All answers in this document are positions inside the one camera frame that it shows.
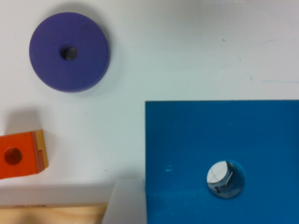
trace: orange block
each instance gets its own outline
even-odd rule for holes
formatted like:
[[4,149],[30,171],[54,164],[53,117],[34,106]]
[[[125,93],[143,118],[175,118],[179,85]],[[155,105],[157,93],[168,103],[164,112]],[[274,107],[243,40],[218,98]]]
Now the orange block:
[[0,137],[0,179],[35,175],[48,166],[42,130]]

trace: center hole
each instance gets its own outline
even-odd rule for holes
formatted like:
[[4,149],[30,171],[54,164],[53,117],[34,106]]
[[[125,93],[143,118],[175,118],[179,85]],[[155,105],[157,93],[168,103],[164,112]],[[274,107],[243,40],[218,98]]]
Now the center hole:
[[5,152],[5,160],[10,165],[16,165],[21,161],[22,155],[18,148],[9,147]]
[[242,192],[245,175],[237,162],[219,161],[209,169],[206,182],[213,194],[223,199],[231,199]]
[[60,55],[67,61],[72,61],[77,58],[78,50],[72,44],[64,44],[60,49]]

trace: blue board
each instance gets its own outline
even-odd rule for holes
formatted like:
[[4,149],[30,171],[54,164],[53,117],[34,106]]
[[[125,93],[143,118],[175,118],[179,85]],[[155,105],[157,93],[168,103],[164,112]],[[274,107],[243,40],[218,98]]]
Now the blue board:
[[[237,161],[236,198],[206,185],[217,161]],[[299,101],[146,103],[149,224],[292,224],[299,220]]]

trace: wooden edge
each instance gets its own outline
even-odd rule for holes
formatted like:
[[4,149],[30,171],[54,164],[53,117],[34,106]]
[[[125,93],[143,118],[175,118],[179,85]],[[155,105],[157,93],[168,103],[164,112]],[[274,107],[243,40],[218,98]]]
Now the wooden edge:
[[37,140],[36,140],[36,132],[31,132],[31,134],[32,134],[32,138],[33,138],[35,155],[36,155],[36,169],[37,169],[37,173],[39,174],[40,172],[45,170],[45,164],[44,164],[45,162],[44,162],[43,157],[41,157],[42,155],[40,154],[42,152],[38,150]]
[[43,153],[44,164],[45,164],[45,169],[46,169],[47,167],[49,167],[49,163],[48,163],[48,156],[47,156],[47,151],[46,151],[43,130],[36,131],[36,141],[37,141],[38,150],[42,151],[42,153]]
[[0,209],[28,209],[28,208],[74,208],[74,207],[107,207],[108,203],[59,203],[59,204],[19,204],[0,205]]
[[0,223],[4,224],[100,224],[107,210],[106,203],[54,204],[52,207],[0,209]]

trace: purple foam washer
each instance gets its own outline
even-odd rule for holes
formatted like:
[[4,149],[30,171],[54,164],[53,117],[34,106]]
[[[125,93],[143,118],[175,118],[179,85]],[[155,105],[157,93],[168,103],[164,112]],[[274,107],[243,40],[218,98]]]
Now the purple foam washer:
[[86,91],[101,80],[109,64],[102,30],[91,19],[73,12],[42,21],[29,51],[36,74],[57,91]]

